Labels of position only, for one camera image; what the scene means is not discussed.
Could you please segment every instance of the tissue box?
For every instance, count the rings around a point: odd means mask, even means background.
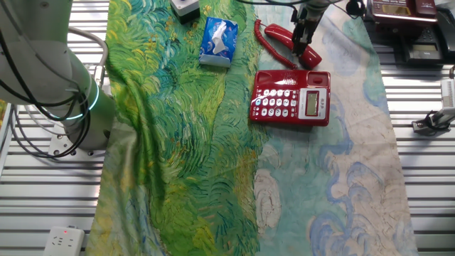
[[[238,27],[234,21],[207,17],[199,63],[229,68],[237,43]]]

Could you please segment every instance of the red coiled cord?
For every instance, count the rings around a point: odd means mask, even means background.
[[[285,57],[281,56],[273,47],[267,42],[264,37],[262,37],[261,31],[259,30],[259,26],[261,25],[261,20],[257,19],[255,21],[255,35],[257,40],[267,49],[267,51],[272,54],[273,58],[277,59],[280,63],[287,66],[291,69],[297,69],[297,65],[293,64],[290,60],[286,59]]]

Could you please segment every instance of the wrinkled fabric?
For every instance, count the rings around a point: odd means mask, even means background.
[[[248,120],[255,73],[284,69],[253,26],[292,30],[291,9],[200,7],[182,26],[168,0],[110,2],[117,120],[86,255],[417,255],[362,21],[331,7],[314,34],[316,69],[331,73],[329,125],[283,127]],[[239,26],[229,69],[198,64],[207,16]]]

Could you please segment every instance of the telephone display screen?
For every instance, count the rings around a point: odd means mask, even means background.
[[[317,112],[318,106],[318,93],[309,93],[306,96],[306,115],[307,116],[315,116],[318,114]]]
[[[403,14],[403,15],[411,15],[409,8],[401,7],[401,6],[393,6],[384,4],[382,6],[382,11],[387,14]]]

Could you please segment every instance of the metal table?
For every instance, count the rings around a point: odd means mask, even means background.
[[[104,38],[108,6],[108,0],[74,0],[70,26]],[[439,81],[448,76],[450,66],[401,65],[395,58],[400,49],[394,40],[374,34],[371,39],[380,56],[420,255],[455,255],[455,132],[420,137],[410,125],[441,108]],[[95,64],[101,58],[101,48],[80,36],[69,34],[68,45],[83,63]],[[38,113],[36,117],[53,126]],[[33,142],[47,151],[50,134],[25,112],[20,112],[20,118]],[[87,238],[103,159],[65,164],[40,161],[12,141],[11,133],[6,136],[0,153],[0,255],[42,255],[53,225],[76,225]]]

